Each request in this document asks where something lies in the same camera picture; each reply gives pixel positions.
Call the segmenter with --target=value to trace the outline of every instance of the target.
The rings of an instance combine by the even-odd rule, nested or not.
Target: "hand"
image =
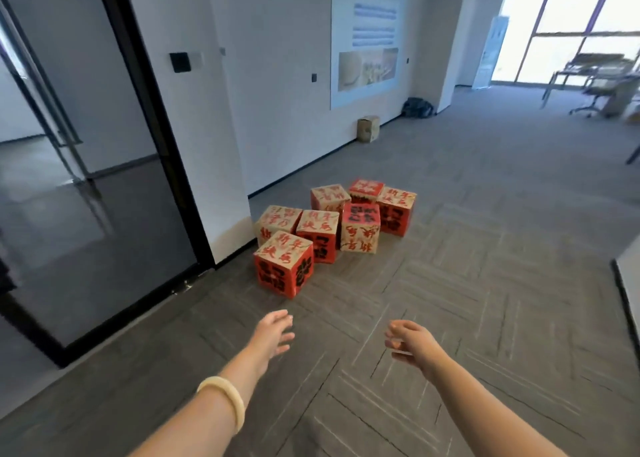
[[[431,333],[413,321],[390,321],[385,335],[387,348],[402,351],[391,357],[419,368],[428,381],[433,382],[437,368],[449,359]]]
[[[256,326],[246,349],[256,358],[259,378],[267,371],[271,358],[289,350],[288,344],[280,344],[296,337],[292,332],[284,333],[292,325],[293,316],[289,316],[288,311],[284,309],[270,312]]]

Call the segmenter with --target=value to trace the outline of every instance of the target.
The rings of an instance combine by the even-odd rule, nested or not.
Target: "red decorated box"
[[[261,285],[293,299],[314,273],[314,244],[278,231],[253,254]]]
[[[409,191],[385,186],[378,197],[383,232],[404,236],[409,228],[416,196]]]
[[[321,186],[311,190],[311,209],[319,211],[342,211],[351,196],[341,185]]]
[[[276,231],[294,234],[301,215],[302,210],[298,208],[269,206],[253,226],[258,246],[262,246]]]
[[[376,253],[380,237],[378,204],[346,203],[342,212],[340,250]]]
[[[349,188],[351,202],[355,204],[375,204],[384,187],[385,183],[356,179]]]
[[[296,235],[314,242],[314,262],[334,263],[340,213],[304,210]]]

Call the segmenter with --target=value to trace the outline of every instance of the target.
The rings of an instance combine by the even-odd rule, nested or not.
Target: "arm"
[[[289,349],[293,324],[286,310],[267,314],[253,337],[220,372],[240,393],[244,406],[267,371],[269,360]],[[204,387],[178,413],[151,435],[130,457],[220,457],[236,433],[236,414],[227,396],[217,388]]]
[[[391,321],[392,357],[418,367],[440,393],[451,418],[476,456],[566,457],[453,361],[431,333],[412,321]]]

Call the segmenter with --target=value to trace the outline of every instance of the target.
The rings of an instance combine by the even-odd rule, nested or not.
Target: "forearm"
[[[249,404],[259,373],[244,349],[220,372]],[[224,392],[204,387],[131,457],[220,457],[236,433],[236,413]]]
[[[566,457],[448,356],[433,384],[476,456]]]

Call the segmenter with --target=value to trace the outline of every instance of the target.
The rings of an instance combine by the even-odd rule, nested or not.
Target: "poster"
[[[406,1],[332,0],[332,109],[396,88]]]

